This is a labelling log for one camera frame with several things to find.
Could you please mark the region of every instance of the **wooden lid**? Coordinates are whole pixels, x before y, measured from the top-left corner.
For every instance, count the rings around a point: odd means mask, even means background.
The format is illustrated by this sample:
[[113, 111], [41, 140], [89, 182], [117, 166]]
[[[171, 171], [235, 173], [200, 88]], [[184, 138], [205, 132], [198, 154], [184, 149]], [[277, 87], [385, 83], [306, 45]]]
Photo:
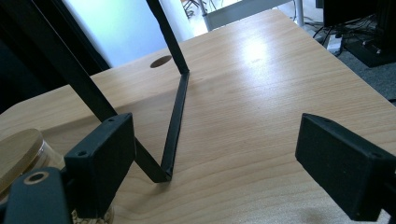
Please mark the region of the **wooden lid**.
[[15, 133], [0, 142], [0, 198], [32, 165], [42, 145], [43, 136], [36, 129]]

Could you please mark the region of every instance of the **wooden tabletop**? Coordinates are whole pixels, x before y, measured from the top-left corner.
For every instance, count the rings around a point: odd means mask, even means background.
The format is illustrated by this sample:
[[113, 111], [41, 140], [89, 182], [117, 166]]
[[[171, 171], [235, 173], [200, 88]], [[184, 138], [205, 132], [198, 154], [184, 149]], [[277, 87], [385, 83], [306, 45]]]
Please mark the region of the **wooden tabletop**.
[[[133, 164], [114, 223], [352, 223], [294, 157], [301, 115], [319, 115], [396, 153], [396, 110], [278, 10], [180, 44], [191, 70], [174, 178]], [[93, 76], [161, 161], [179, 73], [160, 50]], [[11, 107], [0, 139], [36, 128], [63, 154], [99, 121], [71, 88]], [[386, 223], [387, 214], [379, 222]]]

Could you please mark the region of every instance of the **white wall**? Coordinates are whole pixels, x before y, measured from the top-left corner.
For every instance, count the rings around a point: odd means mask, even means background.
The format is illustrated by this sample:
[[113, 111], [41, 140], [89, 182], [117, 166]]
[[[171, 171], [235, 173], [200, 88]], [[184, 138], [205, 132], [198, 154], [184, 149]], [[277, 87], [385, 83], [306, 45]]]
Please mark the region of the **white wall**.
[[[85, 35], [111, 67], [166, 48], [146, 0], [63, 0]], [[177, 41], [193, 33], [179, 0], [162, 1]]]

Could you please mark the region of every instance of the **glass jar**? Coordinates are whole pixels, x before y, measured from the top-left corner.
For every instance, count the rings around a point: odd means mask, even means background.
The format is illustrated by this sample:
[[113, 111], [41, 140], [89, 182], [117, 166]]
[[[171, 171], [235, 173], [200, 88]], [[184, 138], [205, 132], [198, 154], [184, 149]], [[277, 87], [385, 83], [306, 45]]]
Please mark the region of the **glass jar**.
[[[12, 182], [20, 175], [36, 168], [64, 168], [64, 157], [53, 150], [37, 129], [15, 133], [0, 142], [0, 204], [7, 201]], [[111, 224], [114, 217], [112, 205], [104, 218], [78, 218], [76, 211], [71, 214], [74, 224]]]

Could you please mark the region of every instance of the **monitor stand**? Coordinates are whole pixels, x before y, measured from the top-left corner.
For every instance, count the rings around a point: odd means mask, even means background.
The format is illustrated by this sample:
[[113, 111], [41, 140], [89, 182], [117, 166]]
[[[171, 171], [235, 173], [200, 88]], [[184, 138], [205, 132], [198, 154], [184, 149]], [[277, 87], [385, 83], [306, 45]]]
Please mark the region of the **monitor stand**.
[[358, 41], [345, 45], [345, 48], [368, 67], [377, 67], [396, 62], [394, 49], [379, 49], [371, 41]]

